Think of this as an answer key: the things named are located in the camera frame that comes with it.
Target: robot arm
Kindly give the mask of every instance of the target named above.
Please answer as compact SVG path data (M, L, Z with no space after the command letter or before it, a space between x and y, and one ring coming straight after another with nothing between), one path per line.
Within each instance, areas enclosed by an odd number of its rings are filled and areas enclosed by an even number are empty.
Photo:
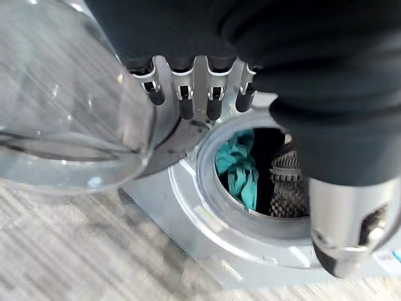
M178 92L190 91L188 58L196 55L217 58L209 60L211 83L232 57L253 66L241 86L279 95L271 115L291 131L310 178L312 239L323 267L345 277L377 248L387 205L400 198L401 1L86 3L134 75L164 55L177 82L188 83ZM156 77L152 83L159 87ZM190 118L189 100L182 109ZM209 116L218 117L213 108Z

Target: silver washing machine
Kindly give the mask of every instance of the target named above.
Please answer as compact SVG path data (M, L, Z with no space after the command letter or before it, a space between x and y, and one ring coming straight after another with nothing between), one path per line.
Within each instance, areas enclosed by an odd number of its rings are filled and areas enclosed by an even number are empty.
M160 74L163 74L164 62L160 58L158 64ZM182 148L180 144L172 144L174 147L168 149L168 143L164 143L164 154L160 155L166 166L183 159L162 172L149 169L146 174L152 175L129 182L123 186L123 192L227 288L256 289L334 279L320 267L315 257L309 217L281 219L246 210L224 189L217 176L216 151L237 131L279 129L268 112L270 103L276 98L274 94L257 92L251 110L246 113L236 110L242 68L240 61L235 62L222 115L210 123L204 118L206 61L197 58L195 121L181 120L167 139L183 141ZM164 75L168 81L169 74ZM180 134L180 127L195 129L192 129L192 135L186 135L186 131ZM188 145L196 146L188 151ZM393 206L389 212L398 210L398 204ZM384 250L355 272L354 277L398 273L401 264L397 254L388 250L397 249L399 244L396 242L400 238L401 232L398 232Z

